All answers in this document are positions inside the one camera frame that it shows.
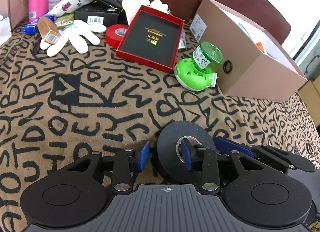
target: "black roll of tape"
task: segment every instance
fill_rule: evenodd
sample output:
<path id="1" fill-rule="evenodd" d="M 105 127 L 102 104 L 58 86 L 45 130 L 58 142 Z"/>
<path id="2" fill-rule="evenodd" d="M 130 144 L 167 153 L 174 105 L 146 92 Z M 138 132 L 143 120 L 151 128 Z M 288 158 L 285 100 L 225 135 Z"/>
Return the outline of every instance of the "black roll of tape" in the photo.
<path id="1" fill-rule="evenodd" d="M 153 163 L 159 173 L 171 183 L 197 183 L 201 172 L 189 172 L 179 154 L 177 143 L 183 137 L 193 137 L 191 144 L 216 150 L 212 137 L 202 127 L 188 121 L 167 125 L 159 135 Z"/>

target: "silver screw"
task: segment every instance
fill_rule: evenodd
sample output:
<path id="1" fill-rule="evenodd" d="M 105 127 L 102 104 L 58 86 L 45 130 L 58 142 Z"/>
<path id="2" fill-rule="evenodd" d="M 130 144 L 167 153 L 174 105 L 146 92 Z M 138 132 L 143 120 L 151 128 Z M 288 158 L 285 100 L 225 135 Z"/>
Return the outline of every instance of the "silver screw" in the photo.
<path id="1" fill-rule="evenodd" d="M 130 185 L 126 183 L 119 183 L 115 185 L 115 190 L 117 191 L 126 191 L 130 189 Z"/>
<path id="2" fill-rule="evenodd" d="M 216 185 L 215 183 L 208 182 L 202 185 L 202 188 L 207 191 L 215 191 L 219 188 L 219 186 Z"/>

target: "green plastic container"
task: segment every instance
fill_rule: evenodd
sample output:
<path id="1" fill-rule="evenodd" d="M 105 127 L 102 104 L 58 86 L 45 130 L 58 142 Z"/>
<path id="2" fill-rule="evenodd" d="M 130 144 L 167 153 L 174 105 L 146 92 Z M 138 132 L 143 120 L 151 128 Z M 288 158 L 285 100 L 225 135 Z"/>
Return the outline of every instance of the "green plastic container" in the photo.
<path id="1" fill-rule="evenodd" d="M 201 42 L 192 56 L 194 66 L 203 73 L 214 73 L 224 64 L 221 51 L 209 42 Z"/>

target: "gray ridged plate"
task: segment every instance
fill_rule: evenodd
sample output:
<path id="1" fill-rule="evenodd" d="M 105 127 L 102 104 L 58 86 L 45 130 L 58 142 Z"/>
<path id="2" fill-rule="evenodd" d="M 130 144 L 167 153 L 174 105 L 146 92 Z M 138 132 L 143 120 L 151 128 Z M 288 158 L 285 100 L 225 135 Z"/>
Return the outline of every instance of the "gray ridged plate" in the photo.
<path id="1" fill-rule="evenodd" d="M 231 215 L 217 196 L 198 193 L 193 185 L 140 185 L 118 195 L 96 219 L 65 232 L 307 232 L 303 225 L 282 230 L 255 228 Z M 24 232 L 57 232 L 35 225 Z"/>

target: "brown blanket with black letters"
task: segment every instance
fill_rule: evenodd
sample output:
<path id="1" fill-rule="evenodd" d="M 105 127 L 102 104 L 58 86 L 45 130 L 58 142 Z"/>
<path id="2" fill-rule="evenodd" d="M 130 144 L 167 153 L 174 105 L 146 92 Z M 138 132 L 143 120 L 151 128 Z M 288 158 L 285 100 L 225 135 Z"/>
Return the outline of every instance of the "brown blanket with black letters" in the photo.
<path id="1" fill-rule="evenodd" d="M 66 44 L 55 57 L 33 56 L 38 35 L 17 27 L 0 47 L 0 217 L 4 231 L 27 224 L 20 195 L 32 182 L 88 152 L 112 155 L 152 143 L 169 122 L 193 121 L 214 138 L 269 144 L 318 167 L 320 138 L 298 93 L 284 102 L 223 96 L 218 87 L 191 92 L 165 74 L 115 56 L 100 34 L 79 54 Z M 196 42 L 187 31 L 190 57 Z M 107 173 L 104 184 L 110 183 Z M 163 182 L 148 163 L 135 184 Z"/>

